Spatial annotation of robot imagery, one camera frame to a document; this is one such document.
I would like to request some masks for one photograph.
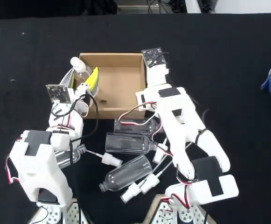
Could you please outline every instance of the circuit board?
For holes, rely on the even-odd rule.
[[[46,85],[47,92],[50,100],[53,103],[55,100],[59,100],[60,103],[70,104],[70,96],[68,88],[65,85]]]
[[[145,61],[146,66],[149,66],[151,64],[151,62],[153,62],[156,57],[158,57],[158,58],[153,63],[154,66],[167,63],[164,56],[163,56],[163,52],[162,52],[161,48],[142,50],[141,53],[144,56],[144,61]]]

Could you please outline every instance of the white bottle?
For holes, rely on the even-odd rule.
[[[84,83],[92,73],[91,68],[86,66],[85,63],[78,57],[71,58],[70,63],[76,71],[74,76],[76,81],[78,83]]]

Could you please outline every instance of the yellow object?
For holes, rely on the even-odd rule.
[[[95,86],[98,81],[99,69],[98,67],[94,68],[92,74],[88,77],[88,79],[84,82],[89,85],[90,91],[95,89]]]

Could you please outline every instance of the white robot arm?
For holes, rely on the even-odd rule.
[[[239,191],[234,177],[223,175],[229,171],[230,162],[216,137],[205,127],[185,89],[166,83],[168,69],[164,66],[164,53],[151,49],[143,51],[143,55],[148,87],[136,93],[138,105],[149,101],[156,102],[157,107],[154,110],[145,105],[139,109],[155,111],[160,119],[170,142],[174,166],[192,181],[187,187],[188,200],[191,204],[205,204],[237,196]],[[187,142],[195,143],[208,157],[191,161],[185,151]],[[167,188],[166,196],[176,194],[185,200],[184,191],[183,183],[172,185]]]
[[[48,85],[47,89],[54,102],[49,128],[24,131],[21,139],[14,143],[10,159],[29,200],[65,216],[64,211],[72,204],[72,190],[58,167],[55,152],[69,151],[70,142],[73,149],[80,144],[83,114],[87,114],[92,99],[87,98],[91,92],[86,83],[75,92],[63,85]]]

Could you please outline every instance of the bottle neck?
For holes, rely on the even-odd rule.
[[[99,188],[102,192],[105,192],[108,190],[108,187],[105,182],[99,184]]]

